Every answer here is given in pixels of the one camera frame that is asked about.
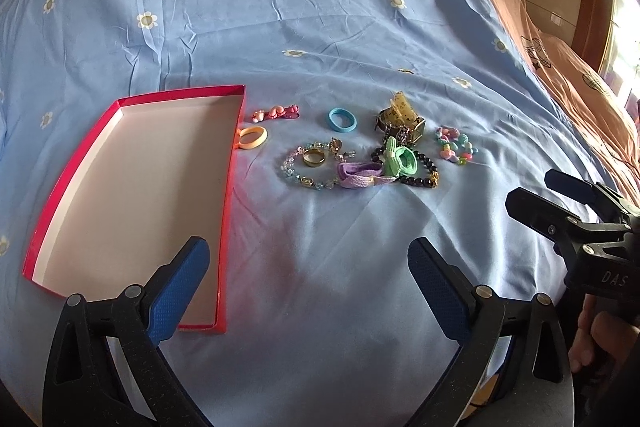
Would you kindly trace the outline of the person's right hand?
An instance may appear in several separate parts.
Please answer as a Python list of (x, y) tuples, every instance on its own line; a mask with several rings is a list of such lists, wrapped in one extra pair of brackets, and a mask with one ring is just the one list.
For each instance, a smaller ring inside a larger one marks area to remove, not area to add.
[(598, 312), (596, 302), (596, 297), (587, 295), (578, 317), (577, 332), (568, 351), (573, 373), (593, 362), (597, 347), (611, 355), (617, 365), (623, 365), (639, 336), (638, 327), (606, 311)]

